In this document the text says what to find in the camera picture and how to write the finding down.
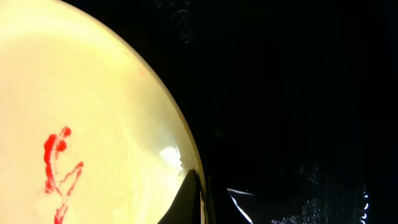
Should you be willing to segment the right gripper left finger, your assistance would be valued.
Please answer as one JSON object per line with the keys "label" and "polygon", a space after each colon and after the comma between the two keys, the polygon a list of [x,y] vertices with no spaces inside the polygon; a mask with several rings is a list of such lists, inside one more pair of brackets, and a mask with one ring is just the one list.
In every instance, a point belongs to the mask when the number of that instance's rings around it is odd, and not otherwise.
{"label": "right gripper left finger", "polygon": [[194,169],[190,169],[158,224],[200,224],[201,211],[200,178]]}

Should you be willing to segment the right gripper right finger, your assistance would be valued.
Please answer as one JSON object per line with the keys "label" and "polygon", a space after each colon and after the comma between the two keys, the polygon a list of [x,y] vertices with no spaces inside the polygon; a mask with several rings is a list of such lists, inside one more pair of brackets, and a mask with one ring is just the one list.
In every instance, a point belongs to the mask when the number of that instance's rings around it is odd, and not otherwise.
{"label": "right gripper right finger", "polygon": [[219,179],[209,176],[206,184],[206,209],[210,224],[249,224]]}

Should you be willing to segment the black round serving tray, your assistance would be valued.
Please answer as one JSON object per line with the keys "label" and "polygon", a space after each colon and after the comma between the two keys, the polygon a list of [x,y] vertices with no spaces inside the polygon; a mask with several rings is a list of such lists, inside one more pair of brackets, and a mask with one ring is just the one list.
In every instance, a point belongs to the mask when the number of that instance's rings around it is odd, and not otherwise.
{"label": "black round serving tray", "polygon": [[73,1],[180,107],[248,222],[397,222],[396,1]]}

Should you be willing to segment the yellow plate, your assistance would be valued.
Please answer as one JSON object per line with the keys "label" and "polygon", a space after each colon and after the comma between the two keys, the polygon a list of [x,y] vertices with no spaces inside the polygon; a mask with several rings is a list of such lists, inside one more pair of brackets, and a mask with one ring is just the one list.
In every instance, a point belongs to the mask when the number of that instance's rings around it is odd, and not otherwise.
{"label": "yellow plate", "polygon": [[146,61],[62,1],[1,2],[1,222],[158,223],[192,133]]}

